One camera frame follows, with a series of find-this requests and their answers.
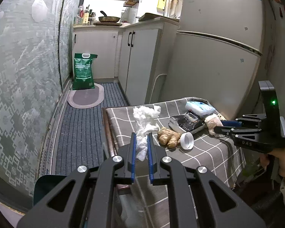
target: black cabinet handle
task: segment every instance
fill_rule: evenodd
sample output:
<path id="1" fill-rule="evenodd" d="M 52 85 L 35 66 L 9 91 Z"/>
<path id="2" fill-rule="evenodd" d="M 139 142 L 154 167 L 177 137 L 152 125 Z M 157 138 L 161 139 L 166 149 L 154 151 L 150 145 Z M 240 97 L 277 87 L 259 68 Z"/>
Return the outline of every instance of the black cabinet handle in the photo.
<path id="1" fill-rule="evenodd" d="M 131 47 L 133 47 L 134 45 L 132 44 L 132 40 L 133 40 L 133 35 L 135 34 L 135 32 L 132 33 L 132 37 L 131 37 Z"/>
<path id="2" fill-rule="evenodd" d="M 132 34 L 132 32 L 129 32 L 129 35 L 128 35 L 128 46 L 130 46 L 129 44 L 129 38 L 130 38 L 130 35 Z"/>

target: green bag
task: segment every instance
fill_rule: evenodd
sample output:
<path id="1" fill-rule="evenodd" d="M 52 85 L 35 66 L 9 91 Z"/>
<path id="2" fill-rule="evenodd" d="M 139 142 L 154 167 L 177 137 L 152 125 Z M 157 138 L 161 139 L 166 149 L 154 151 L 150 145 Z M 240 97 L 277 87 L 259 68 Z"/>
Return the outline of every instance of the green bag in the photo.
<path id="1" fill-rule="evenodd" d="M 97 55 L 89 53 L 75 53 L 73 90 L 94 88 L 91 65 Z"/>

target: striped carpet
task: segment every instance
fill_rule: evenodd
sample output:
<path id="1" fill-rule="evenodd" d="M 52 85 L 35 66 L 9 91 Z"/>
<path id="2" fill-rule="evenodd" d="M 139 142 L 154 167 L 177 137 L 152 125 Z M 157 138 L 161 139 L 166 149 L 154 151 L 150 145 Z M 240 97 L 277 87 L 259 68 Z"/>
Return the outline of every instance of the striped carpet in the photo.
<path id="1" fill-rule="evenodd" d="M 104 127 L 102 107 L 126 106 L 118 83 L 100 83 L 104 100 L 89 109 L 76 109 L 66 104 L 58 140 L 56 174 L 69 174 L 80 165 L 89 168 L 103 162 Z"/>

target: white bag handle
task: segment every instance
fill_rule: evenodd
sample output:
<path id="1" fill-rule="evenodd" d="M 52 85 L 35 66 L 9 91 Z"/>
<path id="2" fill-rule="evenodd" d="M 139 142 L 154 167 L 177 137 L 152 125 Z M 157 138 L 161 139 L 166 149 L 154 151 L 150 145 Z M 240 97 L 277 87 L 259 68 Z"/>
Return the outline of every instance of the white bag handle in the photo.
<path id="1" fill-rule="evenodd" d="M 91 54 L 89 53 L 83 53 L 82 58 L 90 58 Z"/>

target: oval floor mat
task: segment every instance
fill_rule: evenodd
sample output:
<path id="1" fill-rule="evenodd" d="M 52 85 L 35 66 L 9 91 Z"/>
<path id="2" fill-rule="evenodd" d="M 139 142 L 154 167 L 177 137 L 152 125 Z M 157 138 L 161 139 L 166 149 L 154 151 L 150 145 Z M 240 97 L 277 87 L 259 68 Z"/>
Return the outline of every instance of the oval floor mat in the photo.
<path id="1" fill-rule="evenodd" d="M 77 109 L 92 108 L 104 100 L 104 88 L 95 83 L 95 88 L 86 90 L 72 90 L 68 96 L 70 106 Z"/>

